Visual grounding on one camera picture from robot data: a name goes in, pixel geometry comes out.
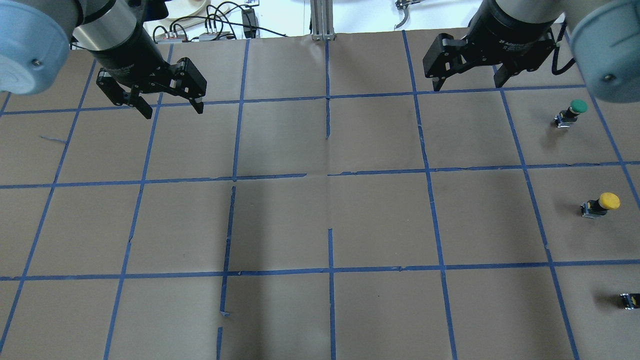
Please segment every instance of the green cap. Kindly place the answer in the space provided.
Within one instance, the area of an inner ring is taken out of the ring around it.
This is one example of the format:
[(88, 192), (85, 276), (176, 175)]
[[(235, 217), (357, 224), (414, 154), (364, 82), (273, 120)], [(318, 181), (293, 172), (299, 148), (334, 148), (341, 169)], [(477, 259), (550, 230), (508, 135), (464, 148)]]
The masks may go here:
[(581, 114), (587, 112), (587, 103), (580, 99), (572, 101), (570, 106), (574, 113)]

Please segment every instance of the metal bracket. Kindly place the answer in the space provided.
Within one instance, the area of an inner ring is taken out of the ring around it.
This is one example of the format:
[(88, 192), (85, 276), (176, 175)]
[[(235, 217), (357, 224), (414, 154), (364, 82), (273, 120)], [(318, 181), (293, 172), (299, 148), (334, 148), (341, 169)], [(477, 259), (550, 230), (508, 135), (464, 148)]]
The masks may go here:
[(335, 40), (333, 32), (333, 0), (311, 0), (311, 38)]

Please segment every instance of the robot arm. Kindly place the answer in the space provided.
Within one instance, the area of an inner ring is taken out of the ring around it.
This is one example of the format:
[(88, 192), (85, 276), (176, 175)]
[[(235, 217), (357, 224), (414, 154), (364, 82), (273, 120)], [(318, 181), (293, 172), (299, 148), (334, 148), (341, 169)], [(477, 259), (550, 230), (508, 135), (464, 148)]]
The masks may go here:
[(423, 59), (439, 91), (444, 81), (481, 65), (501, 65), (502, 87), (521, 71), (535, 71), (556, 48), (551, 24), (564, 12), (572, 51), (585, 84), (611, 102), (640, 101), (640, 1), (484, 0), (461, 40), (441, 33)]
[[(129, 6), (136, 2), (139, 17)], [(0, 0), (0, 33), (19, 27), (0, 39), (8, 43), (1, 47), (0, 90), (36, 94), (49, 88), (73, 34), (103, 66), (96, 83), (114, 105), (136, 108), (150, 119), (152, 109), (140, 94), (168, 92), (202, 113), (207, 81), (189, 58), (176, 65), (163, 60), (142, 27), (151, 10), (159, 14), (155, 19), (167, 15), (164, 0)], [(34, 37), (34, 28), (44, 28), (47, 36)]]

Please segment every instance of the metal post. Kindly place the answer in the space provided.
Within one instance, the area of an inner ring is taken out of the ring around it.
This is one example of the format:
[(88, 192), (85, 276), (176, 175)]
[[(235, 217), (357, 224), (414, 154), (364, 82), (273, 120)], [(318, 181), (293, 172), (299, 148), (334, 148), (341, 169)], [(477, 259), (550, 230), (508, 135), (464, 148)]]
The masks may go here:
[(314, 40), (334, 40), (333, 0), (311, 0), (311, 37)]

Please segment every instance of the yellow cap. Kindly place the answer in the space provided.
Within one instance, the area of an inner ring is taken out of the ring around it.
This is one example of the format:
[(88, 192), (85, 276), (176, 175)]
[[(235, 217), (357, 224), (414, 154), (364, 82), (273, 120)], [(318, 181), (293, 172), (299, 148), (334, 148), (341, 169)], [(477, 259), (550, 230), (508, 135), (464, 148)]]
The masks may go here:
[(620, 207), (620, 198), (614, 193), (603, 193), (598, 202), (601, 207), (607, 210), (615, 210)]

